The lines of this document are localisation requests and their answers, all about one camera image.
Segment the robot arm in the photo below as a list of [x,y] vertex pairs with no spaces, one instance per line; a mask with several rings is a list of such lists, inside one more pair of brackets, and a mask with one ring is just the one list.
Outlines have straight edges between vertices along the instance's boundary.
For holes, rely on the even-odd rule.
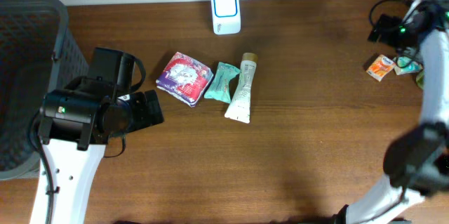
[[445,28],[449,15],[445,3],[415,0],[405,18],[409,20],[404,27],[417,39],[424,64],[420,126],[391,144],[380,181],[364,198],[340,212],[346,224],[389,223],[426,197],[449,188],[444,155],[449,143],[449,32]]
[[[142,79],[131,86],[135,64]],[[30,223],[84,223],[93,177],[109,139],[122,137],[123,152],[127,133],[163,122],[156,92],[134,93],[144,79],[137,58],[96,48],[86,77],[46,95],[40,121],[36,115],[29,130],[41,155]]]

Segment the white tube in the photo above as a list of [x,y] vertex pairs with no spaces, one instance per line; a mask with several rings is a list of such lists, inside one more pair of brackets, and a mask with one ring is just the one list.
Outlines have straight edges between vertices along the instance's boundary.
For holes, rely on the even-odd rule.
[[251,84],[255,68],[257,66],[257,55],[244,53],[240,64],[239,85],[237,86],[231,104],[224,116],[244,123],[250,123]]

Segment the candy wrapper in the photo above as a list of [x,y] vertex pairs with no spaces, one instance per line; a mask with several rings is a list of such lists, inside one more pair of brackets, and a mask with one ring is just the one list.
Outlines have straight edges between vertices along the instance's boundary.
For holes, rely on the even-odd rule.
[[424,90],[424,70],[416,76],[416,84]]
[[229,94],[229,82],[240,73],[240,70],[227,63],[219,62],[215,78],[210,84],[208,91],[204,94],[204,98],[213,98],[225,103],[231,102]]
[[372,65],[366,70],[370,76],[374,77],[376,80],[381,81],[388,72],[392,71],[394,68],[394,61],[388,59],[385,55],[379,55]]
[[396,61],[396,65],[394,65],[394,71],[396,75],[418,73],[422,70],[421,64],[417,62],[410,62],[411,60],[412,59],[405,56],[398,58],[398,60]]
[[194,107],[213,78],[209,67],[177,52],[156,80],[157,88]]

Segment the purple snack package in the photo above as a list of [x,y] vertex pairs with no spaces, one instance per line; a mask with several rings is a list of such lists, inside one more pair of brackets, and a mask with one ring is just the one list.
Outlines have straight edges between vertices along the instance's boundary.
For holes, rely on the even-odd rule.
[[194,107],[212,81],[213,73],[203,63],[177,52],[156,80],[157,88]]

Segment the wood grain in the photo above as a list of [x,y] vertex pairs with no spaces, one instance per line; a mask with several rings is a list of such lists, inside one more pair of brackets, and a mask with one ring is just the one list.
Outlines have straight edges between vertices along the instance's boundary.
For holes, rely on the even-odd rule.
[[[101,162],[86,223],[268,223],[330,216],[362,197],[388,144],[416,125],[422,99],[410,75],[379,83],[363,70],[375,53],[394,52],[366,41],[376,1],[242,1],[241,33],[223,37],[212,32],[207,2],[70,7],[84,54],[106,46],[141,58],[143,91],[156,88],[176,51],[214,71],[259,55],[250,124],[225,119],[227,104],[190,108],[158,90],[166,122],[130,134],[122,156]],[[0,183],[0,223],[27,223],[35,190],[36,180]],[[448,199],[404,216],[444,223]]]

